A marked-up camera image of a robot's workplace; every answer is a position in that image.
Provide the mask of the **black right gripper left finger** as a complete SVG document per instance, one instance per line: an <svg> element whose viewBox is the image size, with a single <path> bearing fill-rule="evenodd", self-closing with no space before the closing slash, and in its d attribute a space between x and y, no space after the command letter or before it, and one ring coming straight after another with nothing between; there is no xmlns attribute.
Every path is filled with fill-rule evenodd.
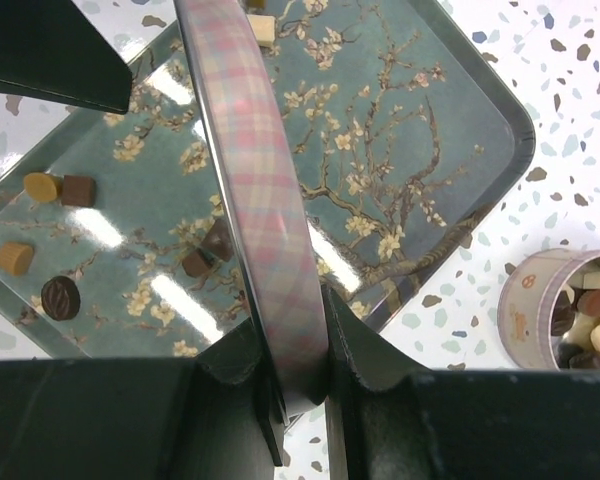
<svg viewBox="0 0 600 480"><path fill-rule="evenodd" d="M270 479L282 445L247 322L194 358L0 361L0 479Z"/></svg>

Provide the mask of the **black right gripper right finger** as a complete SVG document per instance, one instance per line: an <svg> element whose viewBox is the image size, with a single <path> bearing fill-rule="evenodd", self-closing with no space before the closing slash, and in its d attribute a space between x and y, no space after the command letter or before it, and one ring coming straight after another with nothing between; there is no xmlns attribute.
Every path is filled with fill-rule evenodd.
<svg viewBox="0 0 600 480"><path fill-rule="evenodd" d="M600 371L430 370L322 290L334 479L600 479Z"/></svg>

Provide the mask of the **silver embossed tin lid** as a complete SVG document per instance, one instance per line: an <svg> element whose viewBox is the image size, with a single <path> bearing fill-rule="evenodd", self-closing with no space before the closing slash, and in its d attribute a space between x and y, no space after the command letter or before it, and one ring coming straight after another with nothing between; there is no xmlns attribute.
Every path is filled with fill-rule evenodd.
<svg viewBox="0 0 600 480"><path fill-rule="evenodd" d="M178 1L226 221L284 419L321 404L328 334L292 155L260 49L236 1Z"/></svg>

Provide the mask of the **round tin container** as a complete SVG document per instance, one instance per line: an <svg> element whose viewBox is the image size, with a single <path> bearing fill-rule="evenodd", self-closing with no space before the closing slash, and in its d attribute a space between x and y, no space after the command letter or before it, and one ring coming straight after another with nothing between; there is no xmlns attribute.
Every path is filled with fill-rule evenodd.
<svg viewBox="0 0 600 480"><path fill-rule="evenodd" d="M497 325L521 368L600 368L600 250L527 257L504 284Z"/></svg>

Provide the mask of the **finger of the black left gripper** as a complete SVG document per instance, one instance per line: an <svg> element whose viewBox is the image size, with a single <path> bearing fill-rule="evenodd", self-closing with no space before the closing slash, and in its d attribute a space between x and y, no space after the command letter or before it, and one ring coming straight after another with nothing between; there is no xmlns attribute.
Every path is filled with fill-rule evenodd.
<svg viewBox="0 0 600 480"><path fill-rule="evenodd" d="M0 93L124 114L132 73L72 1L0 1Z"/></svg>

